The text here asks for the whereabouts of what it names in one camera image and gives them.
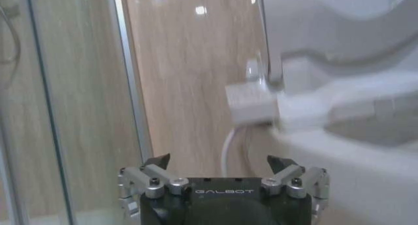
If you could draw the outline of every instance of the beige wall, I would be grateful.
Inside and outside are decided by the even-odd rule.
[[[252,0],[127,3],[154,153],[173,154],[170,169],[179,175],[220,176],[233,127],[225,86],[245,81],[246,61],[266,47],[258,5]],[[248,174],[240,154],[230,160],[236,175]]]

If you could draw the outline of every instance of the white toilet lid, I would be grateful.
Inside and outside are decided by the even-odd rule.
[[[264,3],[282,129],[418,108],[418,0]]]

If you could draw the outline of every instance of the metal bracket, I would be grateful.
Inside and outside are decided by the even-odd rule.
[[[313,224],[318,224],[321,213],[329,206],[329,174],[322,168],[314,167],[300,177],[288,183],[289,196],[301,199],[308,194],[313,196]]]
[[[329,198],[329,174],[325,169],[314,167],[306,173],[288,183],[289,196],[305,198],[308,193],[320,199]]]
[[[142,169],[129,167],[119,174],[119,195],[125,199],[146,193],[149,198],[158,199],[166,193],[165,187],[171,194],[182,195],[189,183],[189,179],[177,177],[155,164],[145,165]]]
[[[290,165],[277,173],[272,178],[262,179],[262,186],[268,189],[270,196],[281,193],[282,186],[296,177],[304,173],[304,168],[298,165]]]

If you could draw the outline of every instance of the toilet seat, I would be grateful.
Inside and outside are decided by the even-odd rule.
[[[368,17],[330,1],[340,0],[264,0],[270,72],[260,76],[281,89],[253,84],[244,99],[262,93],[266,100],[234,107],[230,99],[237,124],[274,119],[281,130],[300,131],[418,109],[418,0],[388,0],[388,10]]]

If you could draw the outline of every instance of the screw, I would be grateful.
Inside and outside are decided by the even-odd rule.
[[[150,186],[158,186],[159,185],[159,178],[150,179]]]
[[[293,186],[301,187],[302,186],[302,179],[293,178]]]
[[[175,183],[183,183],[185,182],[185,179],[183,178],[179,178],[177,180],[174,180]]]
[[[270,183],[277,183],[277,180],[274,180],[274,179],[268,179],[268,182],[270,182]]]

